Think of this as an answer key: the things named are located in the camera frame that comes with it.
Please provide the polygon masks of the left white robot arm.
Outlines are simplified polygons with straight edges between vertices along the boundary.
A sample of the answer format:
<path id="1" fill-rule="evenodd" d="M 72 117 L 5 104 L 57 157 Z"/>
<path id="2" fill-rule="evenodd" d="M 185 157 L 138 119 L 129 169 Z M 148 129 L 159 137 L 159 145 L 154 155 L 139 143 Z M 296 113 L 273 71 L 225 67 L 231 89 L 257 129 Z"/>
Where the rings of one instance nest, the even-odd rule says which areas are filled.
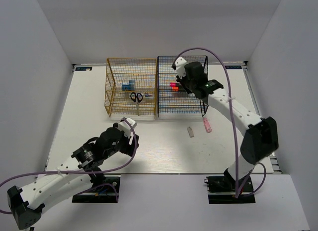
<path id="1" fill-rule="evenodd" d="M 123 118 L 85 142 L 54 171 L 23 187 L 9 188 L 8 206 L 18 229 L 32 227 L 46 211 L 74 195 L 114 189 L 100 166 L 117 152 L 134 157 L 139 146 L 136 126 L 133 119 Z"/>

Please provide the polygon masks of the right table label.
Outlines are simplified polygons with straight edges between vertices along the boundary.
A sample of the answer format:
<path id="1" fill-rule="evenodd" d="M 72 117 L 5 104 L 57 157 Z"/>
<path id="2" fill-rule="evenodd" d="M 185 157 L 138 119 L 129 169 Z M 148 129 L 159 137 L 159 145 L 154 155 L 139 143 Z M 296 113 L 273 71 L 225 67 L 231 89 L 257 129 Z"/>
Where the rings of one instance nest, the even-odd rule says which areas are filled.
<path id="1" fill-rule="evenodd" d="M 225 68 L 227 70 L 241 70 L 242 67 L 240 65 L 226 65 Z"/>

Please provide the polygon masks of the white correction tape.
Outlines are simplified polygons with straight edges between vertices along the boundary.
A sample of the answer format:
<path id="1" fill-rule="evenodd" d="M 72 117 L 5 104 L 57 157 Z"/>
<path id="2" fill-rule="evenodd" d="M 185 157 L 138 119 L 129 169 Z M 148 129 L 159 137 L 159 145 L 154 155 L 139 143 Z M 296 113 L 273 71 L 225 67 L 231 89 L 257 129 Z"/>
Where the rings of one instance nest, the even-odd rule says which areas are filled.
<path id="1" fill-rule="evenodd" d="M 187 127 L 187 131 L 188 131 L 189 136 L 190 136 L 191 138 L 193 138 L 193 137 L 194 137 L 194 133 L 193 133 L 192 128 L 191 128 L 191 127 Z"/>

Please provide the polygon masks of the table label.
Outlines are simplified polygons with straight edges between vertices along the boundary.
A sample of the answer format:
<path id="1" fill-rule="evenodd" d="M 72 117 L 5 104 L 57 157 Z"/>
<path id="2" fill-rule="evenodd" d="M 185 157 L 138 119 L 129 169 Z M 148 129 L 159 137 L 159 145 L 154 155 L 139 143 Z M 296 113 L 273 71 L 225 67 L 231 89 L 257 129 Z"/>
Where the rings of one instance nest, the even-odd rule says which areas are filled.
<path id="1" fill-rule="evenodd" d="M 225 68 L 227 70 L 241 70 L 242 67 L 240 65 L 226 65 Z"/>
<path id="2" fill-rule="evenodd" d="M 75 71 L 91 71 L 92 67 L 76 67 Z"/>

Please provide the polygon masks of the blue tape dispenser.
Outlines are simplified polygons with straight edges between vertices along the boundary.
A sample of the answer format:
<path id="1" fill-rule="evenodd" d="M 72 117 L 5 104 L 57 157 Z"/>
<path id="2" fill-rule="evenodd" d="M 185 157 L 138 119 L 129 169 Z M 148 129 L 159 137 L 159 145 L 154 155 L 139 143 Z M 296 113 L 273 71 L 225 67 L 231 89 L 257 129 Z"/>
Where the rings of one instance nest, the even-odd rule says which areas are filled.
<path id="1" fill-rule="evenodd" d="M 135 90 L 135 80 L 131 79 L 128 83 L 122 84 L 122 91 L 134 91 Z"/>

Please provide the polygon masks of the black handled scissors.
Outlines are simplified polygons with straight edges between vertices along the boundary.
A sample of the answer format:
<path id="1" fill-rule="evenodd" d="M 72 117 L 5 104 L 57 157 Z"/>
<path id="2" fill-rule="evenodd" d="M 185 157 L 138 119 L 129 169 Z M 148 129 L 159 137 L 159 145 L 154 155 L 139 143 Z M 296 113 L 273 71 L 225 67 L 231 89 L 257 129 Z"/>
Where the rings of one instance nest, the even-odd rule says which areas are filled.
<path id="1" fill-rule="evenodd" d="M 139 92 L 132 92 L 130 94 L 130 99 L 136 104 L 136 111 L 137 111 L 137 115 L 140 115 L 140 110 L 139 110 L 139 104 L 142 102 L 143 100 L 143 95 Z"/>

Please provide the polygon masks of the left table label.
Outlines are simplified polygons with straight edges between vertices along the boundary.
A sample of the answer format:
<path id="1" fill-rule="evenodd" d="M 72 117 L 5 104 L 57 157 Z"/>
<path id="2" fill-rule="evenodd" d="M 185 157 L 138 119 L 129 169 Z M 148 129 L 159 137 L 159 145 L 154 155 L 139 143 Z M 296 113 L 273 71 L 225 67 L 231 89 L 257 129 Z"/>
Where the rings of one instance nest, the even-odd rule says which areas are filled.
<path id="1" fill-rule="evenodd" d="M 91 71 L 92 67 L 76 67 L 75 71 Z"/>

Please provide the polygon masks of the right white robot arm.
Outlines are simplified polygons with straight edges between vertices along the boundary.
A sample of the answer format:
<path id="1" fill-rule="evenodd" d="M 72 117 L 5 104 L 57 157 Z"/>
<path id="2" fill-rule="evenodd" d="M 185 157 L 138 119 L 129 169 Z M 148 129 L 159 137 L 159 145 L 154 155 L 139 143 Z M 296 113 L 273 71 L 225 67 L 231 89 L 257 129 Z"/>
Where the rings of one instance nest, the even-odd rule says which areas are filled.
<path id="1" fill-rule="evenodd" d="M 192 93 L 216 109 L 240 131 L 243 141 L 235 145 L 236 160 L 224 172 L 224 184 L 232 191 L 241 187 L 256 164 L 279 147 L 277 123 L 272 117 L 263 118 L 232 99 L 229 90 L 217 80 L 208 80 L 200 62 L 187 62 L 179 57 L 173 69 L 176 80 L 187 93 Z"/>

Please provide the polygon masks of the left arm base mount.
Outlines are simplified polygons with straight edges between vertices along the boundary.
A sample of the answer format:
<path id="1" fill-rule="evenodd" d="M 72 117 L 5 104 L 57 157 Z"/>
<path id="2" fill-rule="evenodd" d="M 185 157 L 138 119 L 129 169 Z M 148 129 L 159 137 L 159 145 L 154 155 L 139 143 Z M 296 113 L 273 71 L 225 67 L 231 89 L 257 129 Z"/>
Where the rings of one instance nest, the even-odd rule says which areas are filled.
<path id="1" fill-rule="evenodd" d="M 116 204 L 119 201 L 120 192 L 120 175 L 106 176 L 104 183 L 106 185 L 97 187 L 74 195 L 72 197 L 73 203 L 90 203 L 90 204 Z"/>

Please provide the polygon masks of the pink eraser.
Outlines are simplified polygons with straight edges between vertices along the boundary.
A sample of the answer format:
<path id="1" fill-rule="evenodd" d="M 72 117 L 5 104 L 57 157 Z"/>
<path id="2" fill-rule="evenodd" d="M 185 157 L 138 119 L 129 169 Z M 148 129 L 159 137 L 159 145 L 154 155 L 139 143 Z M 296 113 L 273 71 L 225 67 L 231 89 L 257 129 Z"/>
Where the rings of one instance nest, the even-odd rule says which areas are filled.
<path id="1" fill-rule="evenodd" d="M 210 123 L 209 123 L 208 119 L 205 118 L 205 117 L 203 118 L 203 124 L 204 124 L 206 132 L 210 133 L 212 131 L 212 128 L 210 126 Z"/>

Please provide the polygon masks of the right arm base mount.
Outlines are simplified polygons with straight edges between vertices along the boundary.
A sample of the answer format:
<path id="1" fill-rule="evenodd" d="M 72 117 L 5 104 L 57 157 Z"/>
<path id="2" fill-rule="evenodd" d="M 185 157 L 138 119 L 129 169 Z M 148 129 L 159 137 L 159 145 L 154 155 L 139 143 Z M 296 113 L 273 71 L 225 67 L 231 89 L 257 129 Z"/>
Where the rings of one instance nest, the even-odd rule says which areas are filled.
<path id="1" fill-rule="evenodd" d="M 248 178 L 238 198 L 235 198 L 235 187 L 227 183 L 223 176 L 207 176 L 204 183 L 207 185 L 210 205 L 256 203 L 254 195 L 247 197 L 249 193 L 254 191 L 251 178 Z"/>

